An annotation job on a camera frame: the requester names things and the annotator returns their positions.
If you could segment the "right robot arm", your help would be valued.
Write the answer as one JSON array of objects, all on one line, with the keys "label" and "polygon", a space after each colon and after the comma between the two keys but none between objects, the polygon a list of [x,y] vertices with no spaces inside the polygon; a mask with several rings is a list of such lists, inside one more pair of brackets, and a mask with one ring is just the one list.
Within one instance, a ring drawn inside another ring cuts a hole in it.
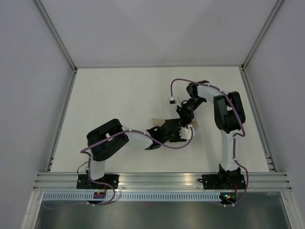
[{"label": "right robot arm", "polygon": [[222,188],[229,188],[233,184],[245,184],[241,170],[247,170],[237,161],[237,143],[239,137],[245,136],[245,113],[240,94],[236,91],[226,93],[211,85],[208,81],[189,83],[186,90],[190,98],[177,106],[177,113],[182,119],[181,124],[189,125],[194,119],[194,111],[203,102],[213,104],[214,121],[221,132],[222,157],[219,171],[214,177]]}]

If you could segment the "beige cloth napkin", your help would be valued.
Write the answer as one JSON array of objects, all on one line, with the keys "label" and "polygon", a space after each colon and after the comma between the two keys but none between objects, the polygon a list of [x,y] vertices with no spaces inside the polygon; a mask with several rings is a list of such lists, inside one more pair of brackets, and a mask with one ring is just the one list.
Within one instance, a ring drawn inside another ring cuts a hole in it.
[{"label": "beige cloth napkin", "polygon": [[[160,119],[160,118],[152,118],[152,124],[154,126],[162,126],[165,123],[165,119]],[[193,126],[194,130],[199,129],[199,125],[196,121],[192,121],[191,125]]]}]

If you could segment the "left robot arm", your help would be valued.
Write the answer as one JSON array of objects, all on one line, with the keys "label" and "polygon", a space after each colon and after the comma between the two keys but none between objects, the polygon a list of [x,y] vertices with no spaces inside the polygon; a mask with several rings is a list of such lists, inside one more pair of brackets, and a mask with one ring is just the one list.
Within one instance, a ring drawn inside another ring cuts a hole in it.
[{"label": "left robot arm", "polygon": [[144,150],[155,150],[168,142],[185,142],[181,136],[178,119],[165,121],[144,131],[129,129],[118,119],[112,119],[87,134],[87,148],[82,152],[90,155],[87,183],[94,189],[104,184],[106,160],[124,146],[135,146]]}]

